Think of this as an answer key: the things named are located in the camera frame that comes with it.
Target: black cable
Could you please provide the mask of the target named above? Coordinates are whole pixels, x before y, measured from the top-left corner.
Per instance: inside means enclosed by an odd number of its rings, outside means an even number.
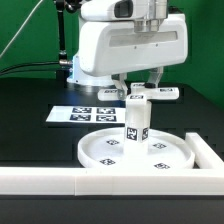
[[[22,72],[48,72],[48,71],[68,71],[68,69],[62,69],[62,68],[49,68],[49,69],[27,69],[27,70],[18,70],[18,71],[11,71],[11,72],[3,72],[0,73],[0,77],[8,74],[13,74],[13,73],[22,73]]]
[[[4,68],[0,70],[0,74],[4,72],[8,72],[10,70],[14,70],[17,68],[23,68],[23,67],[31,67],[31,66],[45,66],[45,65],[59,65],[58,61],[46,61],[46,62],[31,62],[31,63],[23,63],[18,65],[13,65],[8,68]]]

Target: black table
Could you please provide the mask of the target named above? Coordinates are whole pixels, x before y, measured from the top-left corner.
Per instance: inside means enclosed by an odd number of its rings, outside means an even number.
[[[153,101],[151,128],[184,138],[197,132],[224,160],[224,111],[191,87],[180,98]],[[54,105],[120,106],[62,81],[0,80],[0,166],[81,167],[77,143],[89,132],[118,124],[46,123]],[[0,196],[0,223],[224,223],[224,197],[216,196]]]

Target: black square marker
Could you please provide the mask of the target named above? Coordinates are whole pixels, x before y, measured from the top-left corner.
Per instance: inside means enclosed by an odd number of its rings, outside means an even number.
[[[91,115],[72,114],[70,117],[70,120],[71,121],[80,121],[80,122],[90,121]]]
[[[92,108],[91,107],[74,107],[72,113],[76,114],[91,114]]]

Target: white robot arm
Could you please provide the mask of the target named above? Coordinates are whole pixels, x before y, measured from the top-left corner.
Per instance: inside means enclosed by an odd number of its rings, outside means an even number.
[[[183,63],[188,49],[185,16],[166,18],[165,9],[166,0],[84,4],[81,13],[88,22],[80,33],[81,69],[89,75],[106,76]]]

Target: green background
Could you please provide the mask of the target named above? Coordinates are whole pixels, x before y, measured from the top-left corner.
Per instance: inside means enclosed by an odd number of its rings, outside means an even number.
[[[39,0],[1,1],[0,52],[14,36]],[[224,2],[222,0],[170,0],[186,14],[189,54],[186,62],[165,69],[163,82],[192,86],[224,108]],[[66,48],[72,57],[78,49],[77,14],[65,14]],[[57,14],[52,0],[44,0],[18,38],[0,59],[0,69],[24,62],[58,58]],[[23,77],[54,78],[53,72]],[[137,79],[136,73],[130,75]]]

